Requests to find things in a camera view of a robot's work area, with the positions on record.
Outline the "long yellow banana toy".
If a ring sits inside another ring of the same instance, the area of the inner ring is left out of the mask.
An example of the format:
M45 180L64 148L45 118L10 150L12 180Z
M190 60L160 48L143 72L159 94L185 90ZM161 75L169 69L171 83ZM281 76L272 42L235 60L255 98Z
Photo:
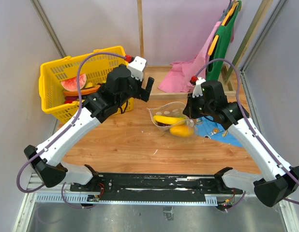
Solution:
M170 116L162 116L162 115L155 115L153 117L154 121L156 122L161 122L169 125L175 125L175 124L183 124L185 118L184 117L170 117Z

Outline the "clear zip top bag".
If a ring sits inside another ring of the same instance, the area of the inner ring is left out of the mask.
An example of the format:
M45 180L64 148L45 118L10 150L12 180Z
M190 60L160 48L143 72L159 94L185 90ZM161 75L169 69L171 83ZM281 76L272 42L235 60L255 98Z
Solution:
M194 121L183 114L185 104L174 101L157 108L148 108L152 123L161 132L180 138L198 135Z

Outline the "yellow mango toy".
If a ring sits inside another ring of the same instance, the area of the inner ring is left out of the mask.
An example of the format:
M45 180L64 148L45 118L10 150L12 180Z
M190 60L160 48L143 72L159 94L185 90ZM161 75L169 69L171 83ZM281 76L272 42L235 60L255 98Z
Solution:
M169 129L169 132L172 135L178 136L178 137L183 137L183 138L187 138L187 137L191 137L194 135L194 129L192 127L189 127L187 125L175 125L172 126Z

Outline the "dark purple mangosteen toy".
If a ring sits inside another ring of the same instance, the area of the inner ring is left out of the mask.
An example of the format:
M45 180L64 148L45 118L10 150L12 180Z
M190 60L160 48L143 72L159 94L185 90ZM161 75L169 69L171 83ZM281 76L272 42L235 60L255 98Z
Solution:
M165 124L165 123L161 123L161 122L157 122L157 126L158 126L158 127L161 127L161 128L171 127L171 125L169 125L169 124Z

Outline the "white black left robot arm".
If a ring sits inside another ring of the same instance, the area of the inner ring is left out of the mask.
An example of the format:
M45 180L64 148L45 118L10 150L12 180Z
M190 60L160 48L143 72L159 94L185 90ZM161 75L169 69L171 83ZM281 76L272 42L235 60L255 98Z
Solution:
M61 182L81 184L87 191L98 187L98 173L89 165L77 166L62 162L66 153L89 131L115 114L130 98L147 102L153 78L142 88L146 62L140 57L129 65L119 65L108 75L106 82L83 101L78 112L48 140L37 147L29 145L24 153L32 168L47 188Z

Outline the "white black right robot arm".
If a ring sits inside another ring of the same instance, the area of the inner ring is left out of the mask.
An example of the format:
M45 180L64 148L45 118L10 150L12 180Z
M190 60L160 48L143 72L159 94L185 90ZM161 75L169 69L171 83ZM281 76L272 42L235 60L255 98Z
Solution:
M294 193L299 187L299 166L291 166L273 149L240 104L228 102L222 83L196 77L191 83L194 90L188 94L183 114L190 119L212 117L242 144L261 172L257 175L223 168L214 175L215 190L226 193L235 188L252 192L268 207Z

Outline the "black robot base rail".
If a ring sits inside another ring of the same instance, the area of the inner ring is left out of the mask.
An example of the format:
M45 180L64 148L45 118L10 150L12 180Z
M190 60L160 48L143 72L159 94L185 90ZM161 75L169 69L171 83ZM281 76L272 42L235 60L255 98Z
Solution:
M71 184L70 191L93 195L101 190L102 202L120 203L188 203L206 202L206 195L241 195L239 189L222 189L213 175L186 174L124 174L100 173L95 188L86 189L78 183Z

